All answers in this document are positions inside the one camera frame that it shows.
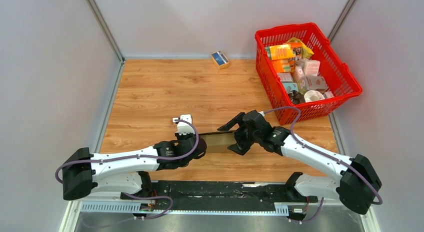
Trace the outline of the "brown cardboard box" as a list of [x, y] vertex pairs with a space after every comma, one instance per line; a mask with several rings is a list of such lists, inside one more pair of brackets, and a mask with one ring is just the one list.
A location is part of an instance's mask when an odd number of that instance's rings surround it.
[[200, 137], [207, 145], [206, 153], [219, 153], [228, 150], [230, 145], [236, 143], [234, 131], [215, 131], [202, 133]]

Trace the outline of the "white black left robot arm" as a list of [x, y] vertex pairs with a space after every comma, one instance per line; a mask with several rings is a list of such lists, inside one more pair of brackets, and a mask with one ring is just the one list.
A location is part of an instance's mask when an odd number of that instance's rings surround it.
[[77, 200], [98, 192], [119, 192], [123, 197], [131, 194], [147, 199], [153, 192], [148, 172], [185, 167], [206, 150], [206, 142], [194, 134], [130, 152], [100, 154], [79, 148], [58, 169], [62, 197]]

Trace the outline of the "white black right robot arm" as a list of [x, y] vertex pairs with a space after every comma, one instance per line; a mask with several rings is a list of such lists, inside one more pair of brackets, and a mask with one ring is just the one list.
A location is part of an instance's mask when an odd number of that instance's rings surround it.
[[238, 125], [233, 133], [235, 144], [228, 149], [236, 154], [245, 155], [257, 143], [268, 152], [299, 160], [324, 173], [324, 176], [312, 176], [294, 172], [285, 183], [289, 200], [309, 196], [338, 199], [362, 215], [371, 205], [382, 203], [378, 194], [382, 182], [367, 157], [358, 154], [352, 158], [307, 142], [292, 129], [271, 126], [265, 112], [240, 112], [218, 130], [229, 131], [235, 125]]

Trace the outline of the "teal small box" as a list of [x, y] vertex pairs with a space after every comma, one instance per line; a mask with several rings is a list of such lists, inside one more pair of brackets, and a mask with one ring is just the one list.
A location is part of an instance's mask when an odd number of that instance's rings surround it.
[[297, 83], [282, 83], [284, 89], [287, 93], [290, 93], [292, 91], [299, 91]]

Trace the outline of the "small blue yellow box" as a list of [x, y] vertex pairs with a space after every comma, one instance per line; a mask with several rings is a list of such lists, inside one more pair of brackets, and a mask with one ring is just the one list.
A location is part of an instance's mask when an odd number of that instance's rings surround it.
[[212, 63], [219, 69], [226, 69], [230, 66], [230, 62], [222, 51], [215, 51], [211, 54]]

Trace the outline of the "pink patterned box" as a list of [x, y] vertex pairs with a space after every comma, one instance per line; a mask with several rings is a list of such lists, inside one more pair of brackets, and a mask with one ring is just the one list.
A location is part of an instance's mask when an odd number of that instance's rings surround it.
[[329, 89], [325, 78], [322, 76], [306, 76], [305, 83], [307, 91], [315, 90], [324, 93]]

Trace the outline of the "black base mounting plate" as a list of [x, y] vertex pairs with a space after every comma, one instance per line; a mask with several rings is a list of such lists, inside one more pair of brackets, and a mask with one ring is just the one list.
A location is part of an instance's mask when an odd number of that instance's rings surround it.
[[169, 181], [142, 186], [137, 197], [159, 196], [156, 209], [191, 211], [274, 211], [278, 203], [317, 203], [318, 198], [303, 197], [284, 183]]

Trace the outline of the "brown chocolate packet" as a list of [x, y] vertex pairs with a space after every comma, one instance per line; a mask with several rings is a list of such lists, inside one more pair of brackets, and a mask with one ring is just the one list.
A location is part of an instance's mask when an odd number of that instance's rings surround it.
[[302, 103], [305, 102], [305, 98], [304, 98], [303, 94], [300, 93], [300, 92], [298, 92], [298, 91], [296, 91], [296, 90], [290, 91], [287, 95], [288, 95], [290, 101], [294, 105], [302, 104]]

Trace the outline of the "white tape roll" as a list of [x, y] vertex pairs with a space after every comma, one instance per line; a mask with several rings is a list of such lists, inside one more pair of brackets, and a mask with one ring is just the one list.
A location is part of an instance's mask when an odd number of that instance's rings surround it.
[[316, 90], [310, 90], [305, 92], [303, 97], [305, 102], [315, 102], [315, 101], [320, 101], [325, 99], [325, 96], [321, 92]]

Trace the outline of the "orange juice carton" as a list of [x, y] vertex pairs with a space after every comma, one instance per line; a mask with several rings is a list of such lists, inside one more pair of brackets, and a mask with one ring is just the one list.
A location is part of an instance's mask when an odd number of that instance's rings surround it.
[[295, 70], [295, 61], [292, 59], [272, 60], [271, 64], [276, 73], [292, 73]]

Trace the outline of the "orange snack packet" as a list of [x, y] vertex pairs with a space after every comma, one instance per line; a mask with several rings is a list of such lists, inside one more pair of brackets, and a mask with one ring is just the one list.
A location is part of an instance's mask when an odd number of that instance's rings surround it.
[[302, 49], [302, 44], [298, 42], [265, 47], [265, 51], [271, 60], [301, 58]]

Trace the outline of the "pink white tissue pack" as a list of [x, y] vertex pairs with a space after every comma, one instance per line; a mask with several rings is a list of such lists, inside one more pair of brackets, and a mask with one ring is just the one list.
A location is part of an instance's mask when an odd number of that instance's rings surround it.
[[321, 62], [318, 60], [305, 60], [303, 72], [306, 76], [317, 76], [319, 74]]

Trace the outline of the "yellow snack bag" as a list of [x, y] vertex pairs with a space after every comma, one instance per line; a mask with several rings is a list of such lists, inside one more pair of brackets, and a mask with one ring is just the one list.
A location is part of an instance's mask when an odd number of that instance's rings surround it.
[[310, 59], [314, 55], [312, 49], [306, 46], [306, 44], [302, 40], [296, 37], [290, 38], [289, 40], [287, 40], [287, 42], [290, 43], [297, 57], [303, 59]]

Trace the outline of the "red plastic shopping basket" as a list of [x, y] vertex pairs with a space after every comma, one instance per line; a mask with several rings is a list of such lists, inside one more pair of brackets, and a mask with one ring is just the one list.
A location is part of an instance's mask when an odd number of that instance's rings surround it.
[[312, 58], [321, 63], [319, 74], [325, 78], [334, 97], [296, 105], [301, 111], [300, 121], [327, 116], [348, 99], [357, 97], [363, 92], [348, 65], [339, 59], [329, 39], [315, 23], [258, 30], [254, 37], [257, 44], [255, 68], [270, 104], [276, 109], [275, 114], [280, 125], [292, 123], [297, 112], [291, 108], [282, 109], [283, 106], [293, 107], [293, 103], [267, 56], [265, 48], [268, 46], [279, 45], [295, 37], [312, 49], [314, 53]]

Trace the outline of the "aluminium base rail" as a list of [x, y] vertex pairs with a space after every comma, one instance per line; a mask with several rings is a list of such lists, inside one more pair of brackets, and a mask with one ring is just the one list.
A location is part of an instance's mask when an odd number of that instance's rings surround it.
[[302, 217], [311, 203], [319, 203], [318, 192], [302, 195], [296, 190], [300, 181], [293, 174], [285, 183], [167, 181], [147, 182], [139, 192], [129, 197], [114, 193], [113, 202], [91, 203], [89, 212], [147, 214], [273, 214]]

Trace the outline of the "right aluminium wall post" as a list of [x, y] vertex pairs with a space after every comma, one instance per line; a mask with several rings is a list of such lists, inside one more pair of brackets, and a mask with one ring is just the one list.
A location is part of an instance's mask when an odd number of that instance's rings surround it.
[[329, 35], [328, 40], [332, 42], [335, 37], [337, 36], [338, 32], [342, 28], [344, 22], [348, 18], [349, 14], [351, 13], [352, 9], [356, 5], [358, 0], [347, 0], [341, 13], [339, 14], [338, 18], [336, 19], [336, 22], [334, 23]]

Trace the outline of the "aluminium wall post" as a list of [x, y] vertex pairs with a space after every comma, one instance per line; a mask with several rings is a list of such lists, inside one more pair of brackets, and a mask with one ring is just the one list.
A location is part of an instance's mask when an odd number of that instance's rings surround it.
[[86, 0], [88, 7], [90, 8], [90, 10], [92, 11], [100, 29], [102, 30], [106, 40], [109, 43], [109, 46], [111, 47], [111, 49], [113, 50], [116, 58], [119, 60], [119, 62], [121, 64], [123, 64], [126, 59], [124, 57], [124, 55], [122, 54], [109, 26], [107, 25], [107, 22], [100, 10], [100, 7], [98, 6], [96, 0]]
[[349, 14], [351, 13], [352, 9], [356, 5], [358, 0], [347, 0], [341, 13], [339, 14], [338, 18], [336, 19], [336, 22], [334, 23], [329, 35], [328, 40], [332, 42], [335, 37], [337, 36], [338, 32], [342, 28], [344, 22], [348, 18]]

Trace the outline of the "left aluminium wall post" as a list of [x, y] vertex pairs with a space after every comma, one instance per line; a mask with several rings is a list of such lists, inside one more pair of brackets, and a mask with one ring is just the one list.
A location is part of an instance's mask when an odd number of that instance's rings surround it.
[[124, 55], [122, 54], [109, 26], [107, 25], [107, 22], [100, 10], [100, 7], [98, 6], [96, 0], [86, 0], [88, 7], [90, 8], [90, 10], [92, 11], [100, 29], [102, 30], [106, 40], [109, 43], [109, 46], [111, 47], [111, 49], [113, 50], [116, 58], [119, 60], [119, 62], [121, 64], [123, 64], [126, 59], [124, 57]]

